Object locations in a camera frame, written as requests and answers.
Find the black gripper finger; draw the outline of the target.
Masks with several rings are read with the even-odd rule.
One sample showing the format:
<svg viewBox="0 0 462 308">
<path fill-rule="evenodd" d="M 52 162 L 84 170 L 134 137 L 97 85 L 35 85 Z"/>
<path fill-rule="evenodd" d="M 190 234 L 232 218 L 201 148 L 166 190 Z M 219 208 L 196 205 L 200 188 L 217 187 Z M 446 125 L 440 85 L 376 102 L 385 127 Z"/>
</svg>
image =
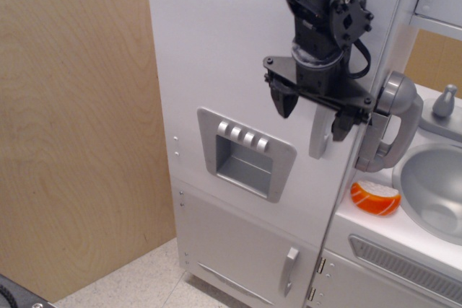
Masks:
<svg viewBox="0 0 462 308">
<path fill-rule="evenodd" d="M 269 83 L 269 87 L 271 98 L 278 114 L 283 118 L 288 118 L 297 104 L 298 93 L 277 79 L 273 79 Z"/>
<path fill-rule="evenodd" d="M 343 109 L 336 113 L 331 126 L 333 141 L 343 141 L 354 125 L 361 123 L 361 113 L 355 109 Z"/>
</svg>

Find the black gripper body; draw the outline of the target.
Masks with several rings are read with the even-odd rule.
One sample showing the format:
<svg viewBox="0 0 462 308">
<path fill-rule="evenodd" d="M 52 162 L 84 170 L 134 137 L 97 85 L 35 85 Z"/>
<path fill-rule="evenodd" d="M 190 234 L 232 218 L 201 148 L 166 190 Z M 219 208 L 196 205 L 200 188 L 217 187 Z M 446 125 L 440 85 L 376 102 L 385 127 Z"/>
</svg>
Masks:
<svg viewBox="0 0 462 308">
<path fill-rule="evenodd" d="M 325 62 L 309 58 L 302 62 L 294 57 L 267 56 L 263 60 L 267 69 L 265 81 L 269 84 L 277 79 L 293 88 L 299 97 L 335 111 L 355 109 L 365 117 L 372 112 L 375 98 L 357 80 L 370 70 L 352 73 L 349 56 L 341 54 Z"/>
</svg>

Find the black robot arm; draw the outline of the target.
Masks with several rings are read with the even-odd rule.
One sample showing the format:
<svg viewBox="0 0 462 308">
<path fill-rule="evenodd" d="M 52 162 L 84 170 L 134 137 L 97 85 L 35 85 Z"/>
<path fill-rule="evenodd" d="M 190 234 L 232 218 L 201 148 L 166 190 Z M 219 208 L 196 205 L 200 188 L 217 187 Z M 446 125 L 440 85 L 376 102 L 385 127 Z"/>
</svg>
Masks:
<svg viewBox="0 0 462 308">
<path fill-rule="evenodd" d="M 371 31 L 373 14 L 367 0 L 286 0 L 295 19 L 289 57 L 267 56 L 265 80 L 274 105 L 288 118 L 300 97 L 335 111 L 334 141 L 343 141 L 352 127 L 369 120 L 374 97 L 357 80 L 370 66 L 352 72 L 352 49 L 367 63 L 369 50 L 360 40 Z"/>
</svg>

